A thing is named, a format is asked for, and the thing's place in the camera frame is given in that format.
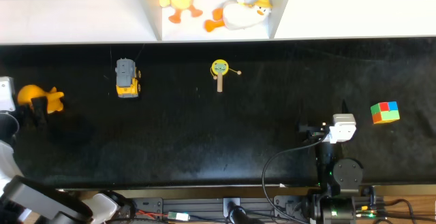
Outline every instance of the black tabletop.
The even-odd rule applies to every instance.
[[[14,147],[25,176],[56,187],[260,184],[270,156],[302,145],[302,111],[330,122],[342,101],[358,129],[338,146],[364,183],[435,183],[435,51],[432,38],[3,46],[0,76],[65,93],[47,132],[26,125]],[[119,58],[136,60],[141,98],[116,96]],[[216,59],[242,71],[222,93]],[[400,121],[373,125],[381,101],[398,103]],[[313,149],[279,157],[267,179],[317,184]]]

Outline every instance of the wooden floor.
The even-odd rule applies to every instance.
[[[394,201],[396,199],[404,198],[410,202],[414,209],[414,214],[420,215],[420,214],[431,214],[433,216],[425,216],[426,218],[433,218],[436,221],[435,218],[435,209],[436,209],[436,195],[420,195],[420,196],[389,196],[385,197],[385,201]],[[386,208],[388,212],[400,212],[400,213],[408,213],[409,208],[407,207],[406,203],[400,203],[395,206],[390,206]],[[25,221],[25,224],[34,224],[39,217],[38,214],[32,212],[31,215],[27,218]],[[403,219],[389,219],[389,221],[392,221],[394,224],[412,224],[411,220],[403,220]],[[372,224],[374,221],[366,221],[366,220],[360,220],[357,222],[358,224]],[[432,223],[430,221],[416,221],[416,223],[422,224],[422,223]]]

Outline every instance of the rubik's cube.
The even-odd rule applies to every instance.
[[[373,121],[375,124],[390,123],[400,119],[398,106],[395,101],[375,104],[371,107],[371,113],[373,114]]]

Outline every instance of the toy truck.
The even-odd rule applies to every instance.
[[[130,59],[116,61],[116,92],[121,98],[138,97],[141,92],[141,71],[136,68],[135,62]]]

